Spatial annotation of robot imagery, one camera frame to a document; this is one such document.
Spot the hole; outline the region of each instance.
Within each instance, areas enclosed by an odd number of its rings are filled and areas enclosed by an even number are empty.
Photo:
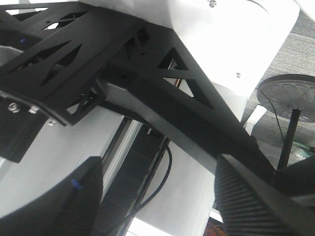
[[[186,80],[182,80],[180,90],[188,94],[190,97],[194,97],[189,85],[187,84]]]
[[[51,25],[47,26],[45,29],[43,30],[53,30],[55,28],[57,28],[57,26],[59,25],[59,23],[52,23]]]
[[[42,8],[27,8],[27,9],[10,9],[6,10],[8,14],[14,16],[19,21],[24,21],[29,17],[36,15],[37,13],[47,10],[47,7]]]
[[[75,19],[83,16],[85,13],[87,13],[87,11],[70,13],[70,14],[62,17],[60,20],[69,20],[69,19],[75,20]]]
[[[163,79],[165,79],[167,82],[169,82],[172,85],[175,85],[176,81],[177,81],[177,79],[174,79],[174,78],[166,78],[166,77],[164,77]]]
[[[137,32],[137,37],[141,45],[144,45],[150,39],[148,32],[145,28],[142,28],[141,30]]]
[[[175,48],[172,48],[158,66],[159,69],[188,70]]]
[[[62,28],[62,27],[65,27],[65,26],[69,25],[73,21],[74,20],[54,22],[51,25],[49,25],[46,28],[44,28],[43,30],[53,30],[53,29],[57,29],[57,28]]]

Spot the metal rod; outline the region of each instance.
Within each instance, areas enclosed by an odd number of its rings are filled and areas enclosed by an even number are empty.
[[[278,168],[277,168],[278,170],[286,167],[289,161],[293,138],[294,138],[295,130],[297,127],[297,123],[299,122],[300,114],[301,114],[300,109],[294,108],[292,110],[289,127],[286,132],[285,140],[284,140],[281,155],[280,155],[280,160],[278,163]]]

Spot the black rectangular beam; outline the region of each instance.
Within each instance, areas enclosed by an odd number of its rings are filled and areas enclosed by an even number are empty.
[[[291,153],[293,138],[294,138],[297,124],[299,122],[300,114],[301,114],[300,109],[294,108],[292,110],[290,123],[289,123],[289,127],[287,129],[286,136],[284,139],[284,143],[283,143],[283,147],[282,147],[282,151],[281,151],[277,170],[280,170],[280,169],[287,166],[287,163],[288,163],[289,157],[290,157],[290,153]]]
[[[224,124],[224,114],[218,117],[212,109],[165,80],[127,76],[127,80],[119,79],[115,72],[103,72],[100,84],[106,101],[135,111],[212,173],[216,157],[228,153],[262,179],[271,180],[273,168],[245,130],[239,129],[239,123]],[[214,123],[215,119],[222,120],[221,127]]]

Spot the black metal frame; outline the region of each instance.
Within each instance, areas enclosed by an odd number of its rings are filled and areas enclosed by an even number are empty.
[[[5,12],[35,7],[48,9],[24,21]],[[80,17],[71,24],[43,30],[74,13]],[[24,51],[0,68],[6,97],[64,125],[101,104],[155,127],[212,173],[217,155],[227,153],[271,180],[274,169],[172,29],[77,2],[1,6],[0,19],[0,43]],[[21,37],[28,46],[20,46]],[[186,80],[194,97],[164,78]],[[8,124],[1,121],[1,131]],[[19,161],[25,151],[4,157]]]

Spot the triangular cutout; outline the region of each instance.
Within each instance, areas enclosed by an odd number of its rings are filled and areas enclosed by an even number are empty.
[[[41,84],[41,86],[48,83],[52,78],[58,75],[65,67],[69,66],[73,63],[75,57],[77,56],[82,44],[73,49],[70,53],[68,53],[65,57],[59,60],[49,71],[48,75],[46,76],[45,80]]]
[[[16,70],[20,70],[22,68],[26,68],[28,66],[34,65],[38,62],[40,62],[43,59],[47,59],[49,56],[51,56],[52,54],[54,54],[56,51],[58,51],[60,48],[62,48],[64,45],[66,45],[68,42],[53,46],[49,49],[45,49],[39,53],[37,53],[35,56],[33,56],[32,58],[30,58],[29,60],[27,60],[26,62],[24,62],[22,65],[14,68],[13,70],[10,71],[10,73],[16,71]]]
[[[74,103],[67,108],[67,111],[71,115],[80,115],[87,107],[93,104],[99,96],[94,88],[87,90],[85,93],[81,94]]]
[[[181,91],[189,95],[190,97],[194,97],[189,85],[187,84],[186,80],[184,79],[175,79],[175,78],[166,78],[164,77],[167,82],[174,85],[175,87],[179,88]]]
[[[178,52],[175,48],[171,48],[171,50],[167,53],[165,58],[158,66],[159,69],[173,69],[173,70],[188,70],[188,67],[179,56]]]
[[[46,28],[43,28],[43,30],[53,30],[56,28],[62,28],[62,27],[69,25],[73,21],[74,20],[62,20],[60,22],[54,22],[54,23],[50,24],[49,26],[47,26]]]
[[[42,7],[42,8],[27,8],[27,9],[10,9],[6,10],[8,14],[11,16],[14,16],[17,20],[19,21],[24,21],[28,19],[29,17],[32,17],[36,15],[37,13],[41,11],[47,10],[47,7]]]

